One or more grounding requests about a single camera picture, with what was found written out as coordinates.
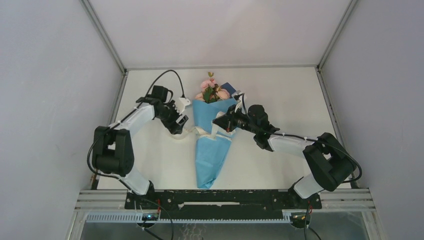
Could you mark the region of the pink rose stem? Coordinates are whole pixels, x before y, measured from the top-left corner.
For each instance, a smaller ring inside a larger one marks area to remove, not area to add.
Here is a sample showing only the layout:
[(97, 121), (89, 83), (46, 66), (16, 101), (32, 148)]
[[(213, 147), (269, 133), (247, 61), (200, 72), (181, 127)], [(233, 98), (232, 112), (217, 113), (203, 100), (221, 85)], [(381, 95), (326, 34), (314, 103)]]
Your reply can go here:
[(227, 100), (231, 98), (229, 92), (223, 88), (218, 89), (215, 94), (220, 100)]
[(206, 103), (213, 103), (217, 101), (216, 97), (216, 81), (214, 79), (214, 73), (208, 72), (208, 79), (204, 80), (201, 87), (201, 99)]
[(203, 93), (203, 92), (201, 92), (201, 93), (197, 94), (197, 95), (195, 96), (195, 99), (196, 99), (196, 100), (198, 100), (198, 101), (205, 102), (205, 95), (204, 95), (204, 93)]

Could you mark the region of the blue wrapping paper sheet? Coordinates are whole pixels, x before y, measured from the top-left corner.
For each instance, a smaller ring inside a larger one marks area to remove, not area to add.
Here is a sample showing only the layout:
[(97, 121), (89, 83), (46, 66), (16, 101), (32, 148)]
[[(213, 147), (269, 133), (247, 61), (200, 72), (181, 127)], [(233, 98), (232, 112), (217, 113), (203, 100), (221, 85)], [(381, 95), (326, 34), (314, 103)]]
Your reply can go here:
[(210, 189), (218, 178), (229, 152), (232, 136), (217, 133), (210, 137), (213, 130), (212, 121), (218, 113), (226, 113), (228, 108), (236, 104), (236, 100), (229, 98), (212, 103), (193, 100), (192, 109), (194, 129), (198, 137), (195, 144), (195, 171), (196, 185), (199, 189)]

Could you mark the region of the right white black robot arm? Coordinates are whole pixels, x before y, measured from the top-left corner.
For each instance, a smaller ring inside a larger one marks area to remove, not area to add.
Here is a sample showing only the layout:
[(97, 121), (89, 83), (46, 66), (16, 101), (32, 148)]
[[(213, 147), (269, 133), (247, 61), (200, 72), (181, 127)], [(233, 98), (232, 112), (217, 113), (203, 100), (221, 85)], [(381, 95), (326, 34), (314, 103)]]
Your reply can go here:
[(282, 133), (269, 122), (262, 105), (252, 105), (246, 113), (232, 105), (227, 112), (217, 114), (212, 126), (227, 134), (237, 129), (250, 132), (259, 148), (304, 159), (310, 174), (289, 188), (289, 203), (295, 208), (302, 208), (314, 194), (334, 191), (359, 169), (357, 162), (331, 133), (325, 132), (315, 139)]

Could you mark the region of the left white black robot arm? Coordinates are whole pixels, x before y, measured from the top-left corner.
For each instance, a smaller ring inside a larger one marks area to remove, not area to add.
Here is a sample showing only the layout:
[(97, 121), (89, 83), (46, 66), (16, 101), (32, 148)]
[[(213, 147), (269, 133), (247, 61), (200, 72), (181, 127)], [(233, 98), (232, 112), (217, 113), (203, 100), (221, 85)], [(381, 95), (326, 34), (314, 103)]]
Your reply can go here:
[(186, 108), (191, 101), (185, 97), (166, 102), (159, 98), (141, 97), (121, 120), (109, 126), (98, 126), (88, 151), (88, 165), (102, 177), (117, 179), (132, 193), (137, 202), (149, 209), (156, 203), (153, 183), (135, 167), (132, 137), (148, 122), (159, 119), (171, 135), (183, 133), (188, 121)]

